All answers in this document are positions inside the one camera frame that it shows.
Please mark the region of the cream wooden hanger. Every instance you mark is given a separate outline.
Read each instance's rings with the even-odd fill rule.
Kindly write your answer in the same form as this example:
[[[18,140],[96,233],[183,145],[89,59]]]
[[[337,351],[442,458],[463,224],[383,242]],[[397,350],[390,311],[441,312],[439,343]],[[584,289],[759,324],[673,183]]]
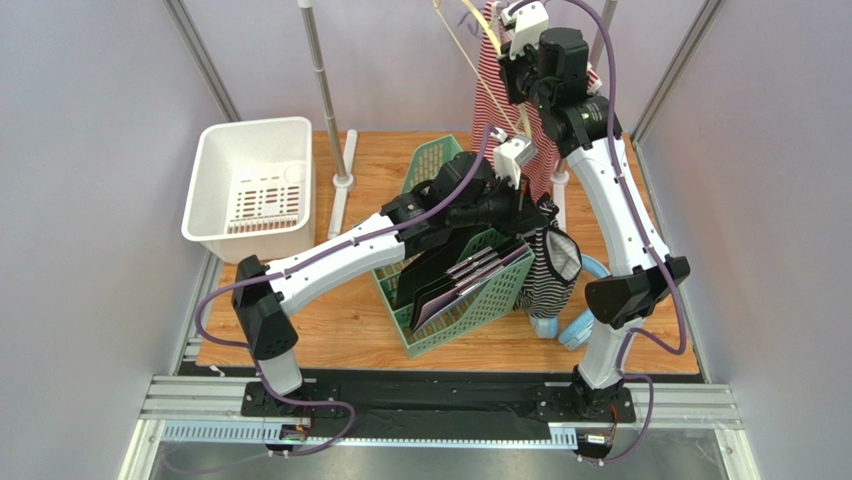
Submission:
[[[471,11],[482,26],[485,26],[483,17],[471,2],[460,1],[460,4],[466,10]],[[485,29],[484,34],[481,37],[477,37],[479,39],[479,50],[476,61],[468,54],[457,35],[457,30],[460,28],[451,26],[450,21],[444,15],[443,1],[432,1],[431,4],[476,77],[473,130],[478,130],[479,124],[487,122],[509,133],[521,134],[531,138],[532,122],[526,108],[523,105],[516,106],[509,103],[503,83],[499,77],[497,57],[499,56],[504,36],[501,33],[501,27],[498,25],[498,20],[499,12],[504,4],[500,1],[493,2],[490,15],[493,30],[489,31]]]

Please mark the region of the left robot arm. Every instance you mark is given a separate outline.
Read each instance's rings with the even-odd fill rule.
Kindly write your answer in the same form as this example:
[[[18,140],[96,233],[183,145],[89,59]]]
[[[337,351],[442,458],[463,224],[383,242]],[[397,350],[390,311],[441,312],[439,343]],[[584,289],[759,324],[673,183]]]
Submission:
[[[231,305],[267,390],[285,396],[302,386],[294,352],[299,335],[291,318],[328,291],[407,260],[426,270],[406,273],[399,281],[396,300],[406,305],[432,276],[474,276],[485,257],[463,251],[480,231],[492,229],[512,238],[544,226],[523,172],[534,155],[534,147],[518,140],[495,147],[491,154],[462,151],[433,178],[344,234],[269,263],[257,256],[240,261]]]

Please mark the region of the black white striped tank top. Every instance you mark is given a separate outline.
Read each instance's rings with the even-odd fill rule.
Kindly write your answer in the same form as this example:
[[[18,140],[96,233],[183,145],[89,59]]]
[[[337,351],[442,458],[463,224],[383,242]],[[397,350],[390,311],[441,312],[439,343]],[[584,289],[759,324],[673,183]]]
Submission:
[[[525,238],[534,254],[514,309],[535,318],[557,317],[567,305],[582,270],[577,243],[560,227],[560,208],[549,193],[538,202],[547,224]]]

